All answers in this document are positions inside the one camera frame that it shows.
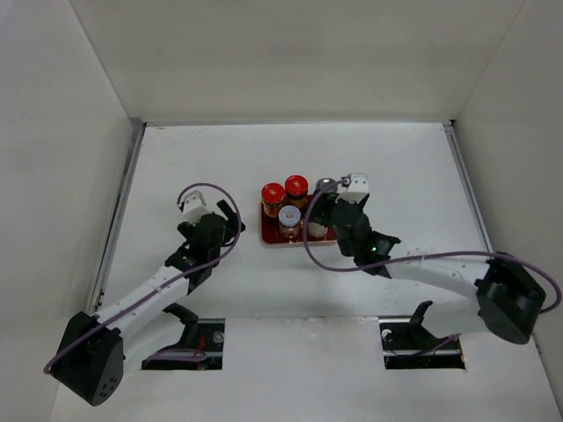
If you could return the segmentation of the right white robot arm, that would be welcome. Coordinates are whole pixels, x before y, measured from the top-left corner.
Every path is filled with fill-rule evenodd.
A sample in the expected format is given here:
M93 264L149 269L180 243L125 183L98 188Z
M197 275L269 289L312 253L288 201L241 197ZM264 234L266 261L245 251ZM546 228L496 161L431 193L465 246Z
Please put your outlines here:
M349 272L417 281L460 295L457 302L418 305L407 328L415 346L482 331L517 345L530 340L546 298L530 275L531 266L502 253L409 249L399 238L373 230L364 205L363 200L318 193L303 216L303 237L311 236L314 224L327 227L340 253L354 261Z

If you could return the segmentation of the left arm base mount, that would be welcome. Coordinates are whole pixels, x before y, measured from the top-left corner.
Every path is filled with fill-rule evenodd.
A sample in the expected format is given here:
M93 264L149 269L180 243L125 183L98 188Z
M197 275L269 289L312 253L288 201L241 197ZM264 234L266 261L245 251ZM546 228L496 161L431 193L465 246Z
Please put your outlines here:
M176 341L159 347L155 357L142 361L141 370L208 371L223 368L226 321L219 318L200 319L193 311L174 303L164 313L180 323L182 330Z

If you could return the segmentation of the white salt grinder black cap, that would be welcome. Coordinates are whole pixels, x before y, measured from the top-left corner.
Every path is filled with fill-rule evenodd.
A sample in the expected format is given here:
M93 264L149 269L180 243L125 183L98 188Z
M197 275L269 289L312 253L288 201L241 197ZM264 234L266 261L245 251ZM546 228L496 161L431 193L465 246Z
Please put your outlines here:
M321 226L314 222L314 207L310 207L309 222L307 224L307 234L313 238L325 237L328 227Z

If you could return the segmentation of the pink spice jar grey lid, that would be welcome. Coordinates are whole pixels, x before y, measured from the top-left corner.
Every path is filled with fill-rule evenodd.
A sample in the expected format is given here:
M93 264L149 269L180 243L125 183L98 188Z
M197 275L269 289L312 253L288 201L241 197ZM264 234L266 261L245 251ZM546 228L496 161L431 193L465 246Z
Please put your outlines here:
M278 229L283 238L297 239L301 229L301 211L293 205L282 207L278 213Z

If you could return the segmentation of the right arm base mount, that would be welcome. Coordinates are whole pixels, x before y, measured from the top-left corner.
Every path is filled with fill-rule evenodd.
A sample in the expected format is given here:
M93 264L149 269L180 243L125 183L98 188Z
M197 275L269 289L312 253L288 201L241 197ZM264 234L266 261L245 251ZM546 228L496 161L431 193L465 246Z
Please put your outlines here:
M378 320L387 370L465 369L459 335L437 338L422 326L432 304L420 303L411 316Z

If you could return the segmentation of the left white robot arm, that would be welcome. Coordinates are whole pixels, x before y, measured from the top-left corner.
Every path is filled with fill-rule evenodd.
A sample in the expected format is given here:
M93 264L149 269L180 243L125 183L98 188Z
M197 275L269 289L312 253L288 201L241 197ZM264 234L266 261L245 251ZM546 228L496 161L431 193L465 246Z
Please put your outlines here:
M224 211L182 222L186 241L131 294L92 315L75 314L44 371L91 406L104 403L127 369L170 360L197 340L198 317L179 304L205 282L244 231Z

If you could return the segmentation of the red lid chili sauce jar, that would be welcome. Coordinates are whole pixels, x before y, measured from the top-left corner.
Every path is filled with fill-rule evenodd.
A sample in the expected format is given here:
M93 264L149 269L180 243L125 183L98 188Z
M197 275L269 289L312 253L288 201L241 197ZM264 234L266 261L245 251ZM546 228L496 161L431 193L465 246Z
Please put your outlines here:
M270 219L277 219L282 207L287 203L285 188L278 183L268 183L261 189L262 211Z

